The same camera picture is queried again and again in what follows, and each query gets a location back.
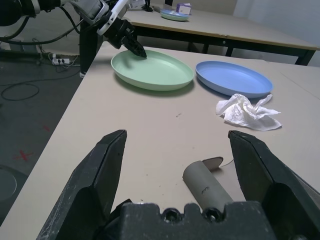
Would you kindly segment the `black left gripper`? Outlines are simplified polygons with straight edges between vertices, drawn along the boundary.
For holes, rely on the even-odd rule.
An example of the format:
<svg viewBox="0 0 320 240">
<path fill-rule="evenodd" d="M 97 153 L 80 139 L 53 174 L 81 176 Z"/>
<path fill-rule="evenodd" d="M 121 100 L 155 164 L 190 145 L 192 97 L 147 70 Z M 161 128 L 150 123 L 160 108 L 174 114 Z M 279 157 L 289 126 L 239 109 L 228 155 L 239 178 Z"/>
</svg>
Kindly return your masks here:
<svg viewBox="0 0 320 240">
<path fill-rule="evenodd" d="M 134 38 L 134 27 L 125 19 L 116 19 L 104 33 L 106 40 L 116 49 L 125 46 L 134 55 L 147 58 L 144 47 Z"/>
</svg>

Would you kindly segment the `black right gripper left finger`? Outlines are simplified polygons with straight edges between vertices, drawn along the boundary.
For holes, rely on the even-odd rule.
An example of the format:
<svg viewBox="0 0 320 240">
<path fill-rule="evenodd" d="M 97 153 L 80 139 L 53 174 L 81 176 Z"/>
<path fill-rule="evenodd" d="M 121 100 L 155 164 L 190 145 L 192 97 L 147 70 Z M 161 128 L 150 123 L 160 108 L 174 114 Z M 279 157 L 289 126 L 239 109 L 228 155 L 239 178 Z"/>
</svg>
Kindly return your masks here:
<svg viewBox="0 0 320 240">
<path fill-rule="evenodd" d="M 126 130 L 105 135 L 78 164 L 40 230 L 39 240 L 94 240 L 110 218 Z"/>
</svg>

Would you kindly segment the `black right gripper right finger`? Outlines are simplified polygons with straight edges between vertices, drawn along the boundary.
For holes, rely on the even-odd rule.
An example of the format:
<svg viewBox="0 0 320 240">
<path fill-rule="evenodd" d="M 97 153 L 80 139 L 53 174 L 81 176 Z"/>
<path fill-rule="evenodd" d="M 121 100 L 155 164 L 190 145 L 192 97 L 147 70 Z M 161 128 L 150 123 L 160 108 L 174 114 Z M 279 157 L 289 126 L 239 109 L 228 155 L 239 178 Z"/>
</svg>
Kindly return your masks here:
<svg viewBox="0 0 320 240">
<path fill-rule="evenodd" d="M 320 209 L 297 177 L 253 135 L 228 133 L 241 191 L 257 201 L 279 240 L 318 240 Z"/>
</svg>

